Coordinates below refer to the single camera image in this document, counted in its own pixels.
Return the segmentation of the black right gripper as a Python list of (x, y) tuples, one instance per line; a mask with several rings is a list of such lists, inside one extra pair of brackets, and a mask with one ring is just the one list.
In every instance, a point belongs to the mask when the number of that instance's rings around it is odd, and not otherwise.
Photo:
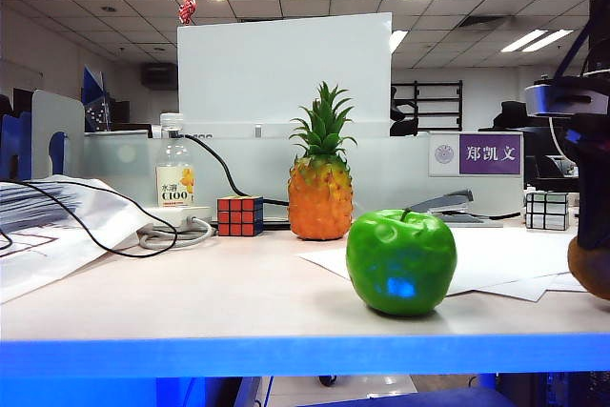
[(567, 156), (579, 168), (578, 243), (587, 250), (609, 247), (609, 116), (574, 114), (565, 134)]

